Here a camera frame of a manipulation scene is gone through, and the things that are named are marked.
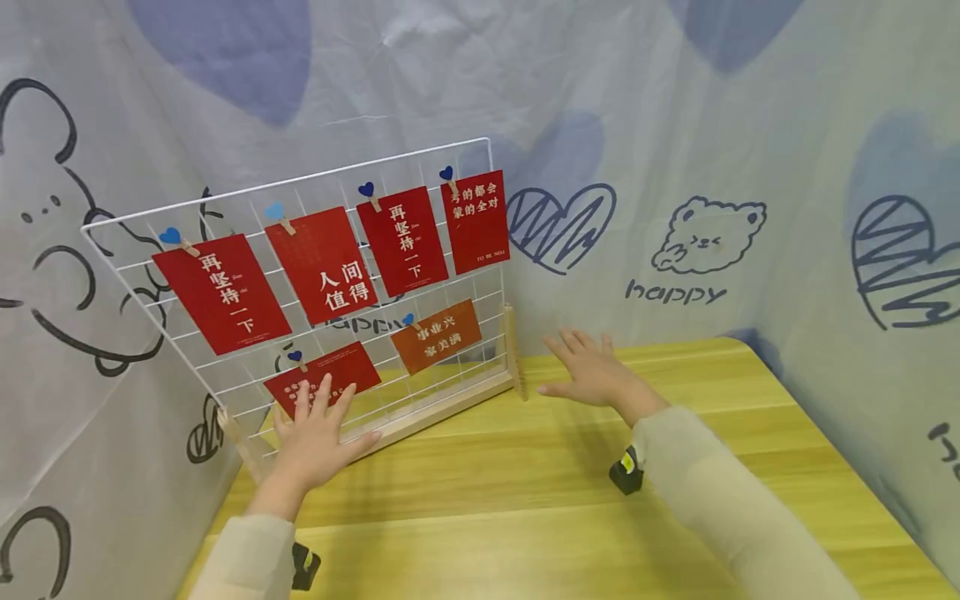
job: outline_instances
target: wrist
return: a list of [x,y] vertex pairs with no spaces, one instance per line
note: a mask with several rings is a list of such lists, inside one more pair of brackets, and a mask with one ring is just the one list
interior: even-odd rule
[[613,409],[631,429],[637,421],[669,407],[669,402],[642,381],[625,389],[613,404]]
[[273,515],[293,522],[307,492],[299,478],[275,469],[260,484],[247,515]]

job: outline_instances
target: left hand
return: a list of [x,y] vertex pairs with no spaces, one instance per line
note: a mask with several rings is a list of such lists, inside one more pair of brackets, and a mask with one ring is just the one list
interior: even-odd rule
[[280,438],[280,452],[270,478],[281,478],[286,487],[304,494],[333,479],[380,439],[379,431],[370,431],[348,444],[340,443],[340,427],[353,402],[356,384],[348,385],[339,401],[327,408],[330,379],[330,373],[324,375],[313,407],[308,398],[310,384],[307,381],[300,383],[293,422],[283,417],[279,406],[274,409],[274,428]]

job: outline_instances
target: white wire grid panel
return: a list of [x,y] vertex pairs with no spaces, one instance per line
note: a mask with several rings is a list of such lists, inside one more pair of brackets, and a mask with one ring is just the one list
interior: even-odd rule
[[[461,157],[476,158],[480,155],[485,156],[487,170],[492,170],[490,140],[482,137],[146,210],[90,224],[84,226],[83,231],[87,241],[120,278],[167,343],[216,402],[228,408],[237,418],[244,434],[250,438],[269,438],[273,431],[273,427],[263,427],[273,399],[262,382],[278,373],[297,368],[286,358],[288,352],[300,350],[303,361],[309,362],[349,343],[361,342],[380,374],[381,383],[354,399],[345,420],[346,438],[350,439],[391,421],[414,415],[464,389],[482,386],[506,371],[501,327],[505,303],[504,263],[463,276],[454,275],[440,193],[444,182],[439,172],[446,165],[453,165],[457,179],[474,175],[461,174]],[[450,275],[446,281],[396,298],[387,296],[356,216],[356,206],[368,201],[357,191],[357,186],[366,181],[374,183],[375,193],[380,197],[421,185],[428,187]],[[379,304],[346,315],[343,319],[311,327],[263,230],[274,223],[264,217],[263,211],[276,202],[283,205],[284,214],[289,219],[342,205],[347,210],[353,233],[360,244]],[[173,291],[164,292],[159,298],[143,293],[147,278],[159,283],[160,288],[166,283],[149,252],[140,251],[143,255],[124,252],[121,261],[115,254],[96,249],[97,242],[108,248],[111,236],[126,235],[121,228],[146,229],[158,240],[157,234],[168,227],[178,228],[184,239],[192,243],[233,233],[246,235],[293,333],[216,356]],[[189,231],[195,231],[197,235],[191,237],[187,234]],[[468,298],[473,299],[483,339],[438,365],[415,376],[408,375],[389,339],[403,326],[402,318],[413,313],[420,320]]]

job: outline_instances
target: hand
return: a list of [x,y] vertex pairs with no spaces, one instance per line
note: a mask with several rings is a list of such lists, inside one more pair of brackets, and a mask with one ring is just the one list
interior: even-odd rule
[[591,406],[611,406],[633,427],[644,417],[667,408],[643,379],[613,356],[610,336],[603,334],[602,348],[583,331],[560,330],[561,342],[545,336],[543,342],[564,363],[573,381],[547,383],[537,391],[544,396],[559,396]]
[[332,407],[330,373],[317,390],[310,406],[310,384],[300,383],[293,422],[274,409],[274,428],[280,438],[280,451],[274,469],[253,498],[248,515],[268,514],[292,521],[306,493],[318,488],[340,472],[380,439],[379,431],[370,431],[348,444],[340,444],[340,427],[353,402],[356,384],[351,383]]

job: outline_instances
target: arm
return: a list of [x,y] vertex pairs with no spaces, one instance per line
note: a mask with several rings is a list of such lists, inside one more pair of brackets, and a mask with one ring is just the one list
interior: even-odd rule
[[755,600],[859,598],[840,569],[777,498],[690,411],[671,407],[579,331],[545,342],[573,381],[546,396],[611,406],[634,430],[634,447],[658,494]]
[[340,444],[340,426],[356,389],[350,384],[329,411],[330,375],[310,406],[303,381],[293,422],[274,409],[280,452],[247,512],[228,521],[213,546],[191,600],[277,600],[290,597],[294,579],[294,520],[307,492],[322,486],[379,440],[370,432]]

